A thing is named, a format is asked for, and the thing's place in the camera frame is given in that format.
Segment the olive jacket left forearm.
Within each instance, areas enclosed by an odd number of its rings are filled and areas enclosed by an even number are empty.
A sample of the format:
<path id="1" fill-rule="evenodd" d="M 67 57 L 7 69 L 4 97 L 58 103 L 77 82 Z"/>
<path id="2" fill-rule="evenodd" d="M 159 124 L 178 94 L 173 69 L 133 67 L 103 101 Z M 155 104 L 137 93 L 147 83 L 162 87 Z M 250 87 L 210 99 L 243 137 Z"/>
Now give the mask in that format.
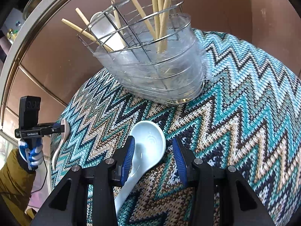
<path id="1" fill-rule="evenodd" d="M 18 149 L 11 150 L 1 168 L 1 196 L 20 225 L 30 225 L 32 218 L 26 213 L 36 171 L 28 170 Z"/>

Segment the blue white gloved left hand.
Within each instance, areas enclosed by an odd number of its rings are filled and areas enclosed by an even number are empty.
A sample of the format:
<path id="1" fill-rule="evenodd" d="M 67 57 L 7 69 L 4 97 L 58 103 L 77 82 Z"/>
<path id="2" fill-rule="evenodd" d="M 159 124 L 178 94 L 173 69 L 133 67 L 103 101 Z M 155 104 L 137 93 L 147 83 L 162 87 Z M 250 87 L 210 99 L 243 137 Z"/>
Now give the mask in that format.
<path id="1" fill-rule="evenodd" d="M 35 147 L 29 149 L 24 140 L 18 141 L 17 160 L 21 168 L 28 173 L 33 173 L 43 162 L 43 143 L 41 138 L 36 139 Z"/>

